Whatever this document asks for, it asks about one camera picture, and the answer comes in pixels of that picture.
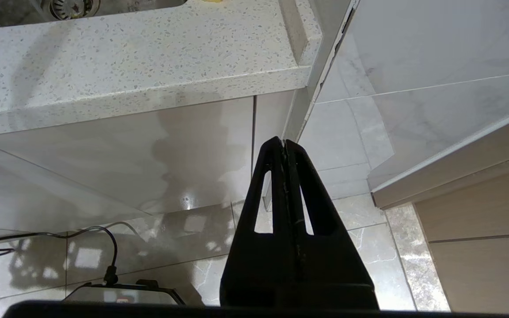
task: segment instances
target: tiled floor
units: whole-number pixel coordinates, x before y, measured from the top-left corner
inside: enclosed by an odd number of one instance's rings
[[[374,280],[384,310],[415,310],[398,248],[384,211],[369,195],[335,200],[335,207]],[[219,285],[242,203],[114,223],[119,282],[145,278],[177,288],[191,304],[219,304]],[[271,213],[261,209],[256,230],[271,232]],[[0,316],[27,299],[63,299],[79,284],[101,281],[113,247],[103,233],[60,240],[14,242],[19,252],[0,257]]]

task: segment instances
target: sink drain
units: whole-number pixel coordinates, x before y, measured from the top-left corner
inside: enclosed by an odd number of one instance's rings
[[[51,0],[50,13],[58,20],[70,20],[94,16],[99,0]]]

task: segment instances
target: white cabinet door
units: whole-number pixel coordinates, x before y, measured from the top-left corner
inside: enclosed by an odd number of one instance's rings
[[[61,232],[146,216],[0,151],[0,229]],[[9,234],[0,231],[0,235]]]
[[[253,97],[0,135],[0,149],[150,214],[230,204],[250,182]]]

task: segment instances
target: speckled quartz countertop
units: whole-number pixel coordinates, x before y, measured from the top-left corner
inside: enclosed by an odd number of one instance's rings
[[[0,28],[0,133],[302,88],[321,40],[306,4],[189,0]],[[303,26],[285,25],[292,11]]]

